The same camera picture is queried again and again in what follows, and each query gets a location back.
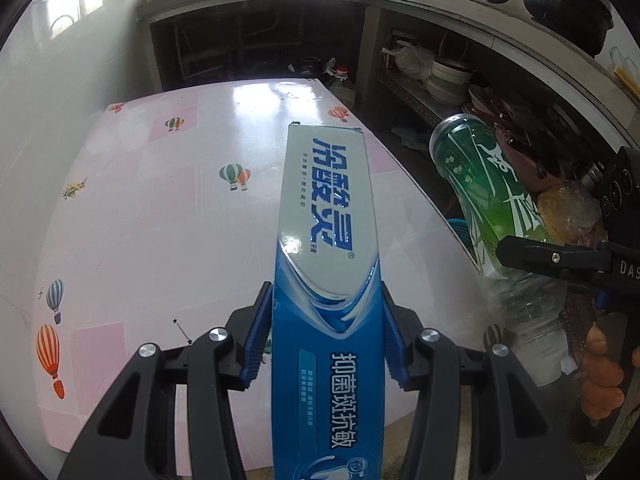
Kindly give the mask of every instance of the blue toothpaste box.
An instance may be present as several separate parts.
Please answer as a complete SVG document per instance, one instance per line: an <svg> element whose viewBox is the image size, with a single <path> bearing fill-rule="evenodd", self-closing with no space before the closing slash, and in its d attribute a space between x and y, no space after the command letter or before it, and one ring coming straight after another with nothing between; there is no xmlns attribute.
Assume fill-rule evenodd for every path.
<svg viewBox="0 0 640 480"><path fill-rule="evenodd" d="M380 478L382 322L362 131L292 124L273 289L276 480Z"/></svg>

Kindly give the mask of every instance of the green plastic bottle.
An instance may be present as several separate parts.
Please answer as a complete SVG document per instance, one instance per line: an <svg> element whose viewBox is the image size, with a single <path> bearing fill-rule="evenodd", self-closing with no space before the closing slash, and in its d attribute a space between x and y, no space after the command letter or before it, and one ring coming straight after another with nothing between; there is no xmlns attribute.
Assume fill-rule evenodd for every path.
<svg viewBox="0 0 640 480"><path fill-rule="evenodd" d="M443 120L431 134L429 149L460 200L489 311L518 335L513 350L536 383L557 379L568 354L558 319L566 284L503 267L495 256L498 241L507 235L554 243L532 197L502 154L494 131L473 115Z"/></svg>

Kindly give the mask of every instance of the kitchen counter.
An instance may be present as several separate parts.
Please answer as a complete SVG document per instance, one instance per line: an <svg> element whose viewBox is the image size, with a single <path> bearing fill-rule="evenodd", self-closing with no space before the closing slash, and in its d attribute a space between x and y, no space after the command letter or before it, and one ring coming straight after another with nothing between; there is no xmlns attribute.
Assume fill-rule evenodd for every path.
<svg viewBox="0 0 640 480"><path fill-rule="evenodd" d="M161 91L149 25L192 10L251 0L151 0L137 8L147 35L150 69ZM614 150L640 143L638 102L595 60L541 25L481 0L341 0L402 12L449 28L516 62L555 89L602 134ZM363 39L360 64L378 52Z"/></svg>

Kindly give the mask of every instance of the table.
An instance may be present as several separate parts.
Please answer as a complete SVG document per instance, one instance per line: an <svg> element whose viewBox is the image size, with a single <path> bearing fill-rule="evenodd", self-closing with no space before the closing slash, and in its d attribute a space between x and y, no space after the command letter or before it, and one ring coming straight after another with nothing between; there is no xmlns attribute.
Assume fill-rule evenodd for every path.
<svg viewBox="0 0 640 480"><path fill-rule="evenodd" d="M488 317L472 260L411 177L341 107L304 79L218 83L108 107L68 174L38 264L33 374L52 446L70 449L142 343L183 346L252 304L273 279L291 121L364 130L383 279L424 325L481 347ZM250 170L246 189L221 178L229 164ZM59 341L63 399L36 356L44 325ZM55 360L52 331L44 332L45 361ZM247 391L230 394L246 469L271 464L270 357L264 361ZM414 394L387 374L385 423L414 405ZM178 473L188 474L183 388L176 410Z"/></svg>

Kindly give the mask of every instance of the plastic bag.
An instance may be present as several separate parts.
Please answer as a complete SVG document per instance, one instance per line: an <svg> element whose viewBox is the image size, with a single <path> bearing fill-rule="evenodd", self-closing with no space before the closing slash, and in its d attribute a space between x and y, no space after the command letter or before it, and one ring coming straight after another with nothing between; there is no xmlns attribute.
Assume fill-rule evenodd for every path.
<svg viewBox="0 0 640 480"><path fill-rule="evenodd" d="M402 48L397 50L383 48L382 54L389 54L396 58L396 66L405 76L426 82L431 75L434 53L406 41L398 41L398 44L402 45Z"/></svg>
<svg viewBox="0 0 640 480"><path fill-rule="evenodd" d="M423 137L420 136L413 128L406 128L405 126L395 126L391 128L391 133L400 137L400 144L409 148L410 150L417 150L423 152L425 155L429 155L429 147L422 142Z"/></svg>
<svg viewBox="0 0 640 480"><path fill-rule="evenodd" d="M604 225L602 224L602 220L598 220L596 225L593 226L593 229L578 238L578 245L584 245L590 249L595 249L598 243L600 242L608 242L609 234L607 233Z"/></svg>
<svg viewBox="0 0 640 480"><path fill-rule="evenodd" d="M538 211L559 245L577 244L600 220L600 203L578 182L563 182L540 193Z"/></svg>

